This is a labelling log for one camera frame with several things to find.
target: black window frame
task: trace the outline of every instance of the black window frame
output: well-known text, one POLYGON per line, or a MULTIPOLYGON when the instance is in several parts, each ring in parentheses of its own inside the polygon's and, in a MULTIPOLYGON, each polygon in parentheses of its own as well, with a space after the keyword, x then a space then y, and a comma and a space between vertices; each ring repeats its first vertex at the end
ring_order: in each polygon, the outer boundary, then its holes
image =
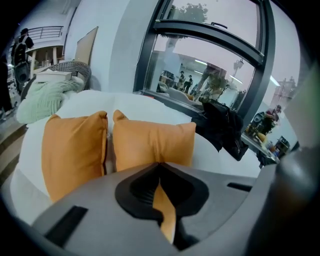
MULTIPOLYGON (((272 74, 276 48, 276 29, 270 0, 248 0, 257 4, 258 22, 256 46, 253 46, 240 37, 220 29, 215 25, 196 23, 178 19, 163 19, 168 13, 168 7, 173 0, 159 0, 148 25, 137 62, 133 91, 142 91, 145 94, 153 94, 144 90, 149 73, 149 64, 157 35, 179 35, 218 45, 246 60, 254 68, 251 84, 237 109, 237 113, 243 118, 243 129, 248 126, 256 114, 267 91, 272 74)), ((176 107, 172 102, 156 97, 168 107, 181 110, 183 104, 177 102, 176 107)))

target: pillow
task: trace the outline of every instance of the pillow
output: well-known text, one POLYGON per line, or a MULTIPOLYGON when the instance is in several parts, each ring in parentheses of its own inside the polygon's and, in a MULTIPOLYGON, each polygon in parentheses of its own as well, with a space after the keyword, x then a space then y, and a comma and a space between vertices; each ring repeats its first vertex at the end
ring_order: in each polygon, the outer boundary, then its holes
POLYGON ((105 174, 107 113, 60 118, 46 123, 42 140, 42 173, 53 202, 105 174))
POLYGON ((171 125, 128 120, 113 114, 113 147, 117 172, 155 162, 191 166, 195 143, 194 122, 171 125))

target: person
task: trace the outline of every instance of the person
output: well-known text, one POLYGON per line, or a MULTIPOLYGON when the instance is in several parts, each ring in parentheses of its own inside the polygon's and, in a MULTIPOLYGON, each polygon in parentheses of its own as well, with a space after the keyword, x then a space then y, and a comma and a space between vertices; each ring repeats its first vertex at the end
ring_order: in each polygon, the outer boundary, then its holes
POLYGON ((282 107, 280 105, 277 105, 275 108, 269 108, 266 112, 265 112, 265 116, 267 118, 272 119, 273 121, 278 122, 279 121, 279 116, 278 114, 281 113, 281 109, 282 107))
POLYGON ((192 75, 189 75, 189 82, 185 82, 184 83, 184 87, 185 87, 185 89, 184 89, 184 92, 187 94, 188 93, 188 91, 189 91, 189 88, 192 86, 192 84, 193 84, 193 79, 192 79, 192 75))
POLYGON ((180 74, 181 74, 180 77, 178 77, 178 76, 176 77, 176 78, 179 78, 179 81, 178 81, 178 83, 176 85, 178 90, 181 89, 181 87, 183 86, 183 84, 184 84, 184 82, 186 80, 185 75, 184 75, 185 72, 181 71, 180 74))
POLYGON ((13 108, 11 105, 11 98, 9 94, 8 84, 8 66, 7 66, 7 58, 6 55, 2 55, 0 59, 0 116, 5 112, 5 115, 8 116, 12 113, 13 108))
POLYGON ((18 71, 20 71, 22 72, 22 74, 24 74, 24 78, 26 80, 29 78, 29 74, 27 73, 29 70, 29 66, 27 64, 28 57, 26 56, 26 50, 31 49, 34 45, 34 42, 29 37, 29 30, 27 28, 24 28, 21 31, 19 38, 14 39, 14 45, 11 51, 11 63, 14 66, 16 88, 19 94, 21 94, 21 88, 17 78, 20 76, 17 73, 18 71))

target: knitted blanket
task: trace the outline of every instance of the knitted blanket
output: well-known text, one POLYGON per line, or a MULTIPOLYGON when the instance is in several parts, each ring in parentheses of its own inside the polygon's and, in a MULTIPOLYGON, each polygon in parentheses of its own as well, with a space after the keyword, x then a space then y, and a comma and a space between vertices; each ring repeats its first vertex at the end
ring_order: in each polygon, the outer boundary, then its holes
POLYGON ((64 92, 77 91, 80 84, 69 80, 60 82, 34 82, 16 112, 21 124, 32 124, 56 113, 61 107, 64 92))

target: black bag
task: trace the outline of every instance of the black bag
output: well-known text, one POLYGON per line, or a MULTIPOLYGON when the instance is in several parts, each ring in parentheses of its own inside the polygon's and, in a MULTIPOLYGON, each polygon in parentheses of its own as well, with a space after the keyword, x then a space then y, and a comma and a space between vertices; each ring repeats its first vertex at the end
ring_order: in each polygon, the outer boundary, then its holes
POLYGON ((240 161, 248 149, 248 145, 241 140, 243 127, 242 118, 227 106, 218 102, 204 103, 204 111, 192 118, 196 123, 195 132, 220 151, 222 147, 240 161))

